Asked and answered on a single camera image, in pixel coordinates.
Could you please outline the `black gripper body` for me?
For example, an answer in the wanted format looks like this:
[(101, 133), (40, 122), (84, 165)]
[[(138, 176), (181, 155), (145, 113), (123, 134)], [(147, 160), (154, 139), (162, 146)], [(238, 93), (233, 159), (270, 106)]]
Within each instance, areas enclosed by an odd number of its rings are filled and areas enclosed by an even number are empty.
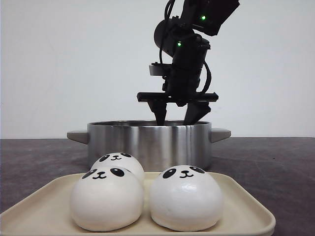
[(139, 102), (163, 101), (166, 103), (176, 103), (184, 106), (187, 103), (208, 101), (216, 102), (219, 96), (216, 93), (207, 93), (211, 83), (211, 72), (204, 63), (207, 70), (207, 79), (202, 91), (196, 89), (200, 83), (201, 70), (185, 70), (176, 67), (174, 64), (152, 63), (149, 66), (150, 75), (162, 76), (165, 82), (162, 86), (163, 92), (140, 92), (137, 94)]

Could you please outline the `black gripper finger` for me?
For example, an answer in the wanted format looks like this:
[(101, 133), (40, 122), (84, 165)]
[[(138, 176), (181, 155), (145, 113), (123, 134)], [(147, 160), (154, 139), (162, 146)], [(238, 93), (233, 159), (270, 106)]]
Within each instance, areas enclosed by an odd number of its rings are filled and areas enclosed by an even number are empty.
[(208, 101), (198, 101), (188, 104), (184, 124), (195, 124), (211, 111)]
[(163, 101), (150, 101), (148, 105), (151, 111), (155, 114), (157, 124), (164, 124), (166, 117), (166, 102)]

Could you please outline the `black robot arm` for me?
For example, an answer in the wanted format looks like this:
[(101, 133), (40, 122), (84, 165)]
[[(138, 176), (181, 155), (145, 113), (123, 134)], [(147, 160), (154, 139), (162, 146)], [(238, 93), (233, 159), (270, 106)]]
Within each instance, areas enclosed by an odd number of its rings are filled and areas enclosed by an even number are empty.
[(155, 62), (149, 66), (150, 75), (165, 80), (162, 92), (140, 92), (137, 99), (148, 103), (158, 125), (164, 125), (168, 103), (179, 107), (187, 105), (184, 124), (192, 125), (210, 112), (209, 102), (219, 98), (216, 93), (207, 93), (212, 79), (205, 62), (210, 43), (195, 31), (217, 35), (240, 3), (237, 0), (186, 0), (181, 16), (171, 17), (173, 5), (172, 0), (166, 4), (164, 20), (154, 32), (159, 51), (171, 56), (172, 63)]

